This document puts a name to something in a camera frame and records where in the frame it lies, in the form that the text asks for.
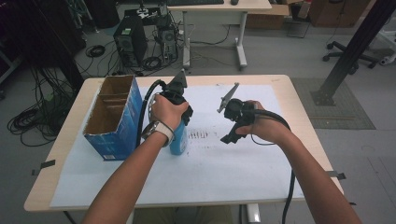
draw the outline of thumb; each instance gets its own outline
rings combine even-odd
[[[181,111],[183,111],[183,113],[187,110],[187,108],[189,108],[189,102],[184,102],[183,104],[181,104]]]
[[[251,132],[250,126],[243,126],[235,129],[235,133],[237,134],[249,134]]]

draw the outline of white watch strap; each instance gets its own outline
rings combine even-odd
[[[155,128],[155,131],[163,133],[168,137],[168,141],[165,143],[165,145],[163,145],[163,147],[169,146],[169,144],[173,141],[174,132],[172,128],[168,127],[166,124],[162,123],[161,121],[158,121],[158,125]]]

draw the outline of human arm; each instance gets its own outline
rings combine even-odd
[[[151,118],[160,120],[173,130],[181,121],[188,103],[172,105],[161,95],[155,96]],[[125,223],[167,137],[151,134],[107,180],[93,200],[83,223]]]
[[[262,105],[255,102],[259,109]],[[361,223],[351,205],[301,140],[280,122],[256,117],[254,124],[236,130],[277,144],[295,173],[316,223]]]

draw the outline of blue cardboard box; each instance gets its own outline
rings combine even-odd
[[[105,161],[123,161],[134,151],[141,108],[134,76],[105,78],[83,131]]]

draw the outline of wristwatch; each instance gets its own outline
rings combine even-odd
[[[152,121],[142,132],[142,138],[147,139],[152,133],[154,132],[160,132],[166,135],[168,137],[168,141],[165,142],[163,147],[167,147],[173,140],[174,138],[174,132],[172,128],[168,127],[166,124],[154,120]]]

